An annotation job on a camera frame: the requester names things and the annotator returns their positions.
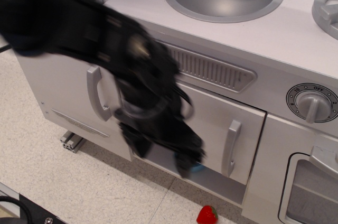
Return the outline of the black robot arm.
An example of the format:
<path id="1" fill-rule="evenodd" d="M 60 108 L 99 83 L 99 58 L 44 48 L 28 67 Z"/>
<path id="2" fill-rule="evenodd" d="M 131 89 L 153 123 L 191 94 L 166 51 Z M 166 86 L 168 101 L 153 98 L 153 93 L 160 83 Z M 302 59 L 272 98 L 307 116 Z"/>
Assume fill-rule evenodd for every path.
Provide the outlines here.
<path id="1" fill-rule="evenodd" d="M 139 157 L 152 144 L 175 153 L 183 178 L 204 156 L 201 138 L 185 123 L 177 62 L 136 21 L 95 0 L 1 0 L 1 35 L 20 55 L 66 55 L 115 76 L 123 137 Z"/>

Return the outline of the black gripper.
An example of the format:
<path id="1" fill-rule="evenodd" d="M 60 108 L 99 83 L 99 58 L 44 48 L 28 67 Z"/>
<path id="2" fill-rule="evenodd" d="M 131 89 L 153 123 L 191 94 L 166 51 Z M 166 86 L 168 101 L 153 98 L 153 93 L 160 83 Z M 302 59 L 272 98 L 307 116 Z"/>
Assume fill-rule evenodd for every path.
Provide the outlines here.
<path id="1" fill-rule="evenodd" d="M 116 79 L 121 107 L 115 111 L 126 143 L 139 157 L 145 157 L 153 144 L 175 151 L 175 167 L 180 177 L 189 178 L 191 167 L 203 159 L 201 138 L 185 123 L 182 101 L 191 103 L 176 80 L 165 79 L 159 94 L 140 81 Z"/>

